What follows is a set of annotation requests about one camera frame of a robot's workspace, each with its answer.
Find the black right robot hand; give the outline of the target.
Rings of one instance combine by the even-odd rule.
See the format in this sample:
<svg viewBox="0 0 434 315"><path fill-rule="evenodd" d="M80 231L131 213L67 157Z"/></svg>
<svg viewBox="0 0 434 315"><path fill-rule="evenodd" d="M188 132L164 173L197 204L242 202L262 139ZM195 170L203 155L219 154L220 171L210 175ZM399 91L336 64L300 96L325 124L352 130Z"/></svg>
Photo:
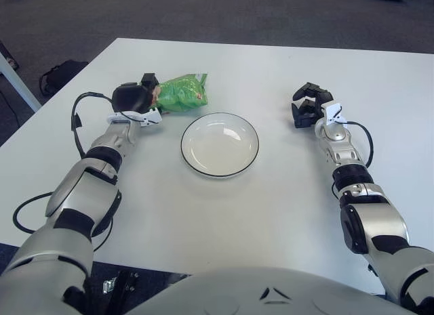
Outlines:
<svg viewBox="0 0 434 315"><path fill-rule="evenodd" d="M342 105L320 86L307 82L292 96L292 116L296 128L307 128L324 118L326 125L340 120Z"/></svg>

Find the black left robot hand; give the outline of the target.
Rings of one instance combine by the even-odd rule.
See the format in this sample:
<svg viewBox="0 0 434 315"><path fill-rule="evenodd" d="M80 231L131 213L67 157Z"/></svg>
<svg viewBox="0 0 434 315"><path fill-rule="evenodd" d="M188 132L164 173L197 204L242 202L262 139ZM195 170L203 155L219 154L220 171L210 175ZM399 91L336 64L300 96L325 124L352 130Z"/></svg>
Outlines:
<svg viewBox="0 0 434 315"><path fill-rule="evenodd" d="M139 83L125 83L116 88L112 95L113 114L108 123L137 122L141 127L162 122L156 107L160 93L159 82L154 73L144 73Z"/></svg>

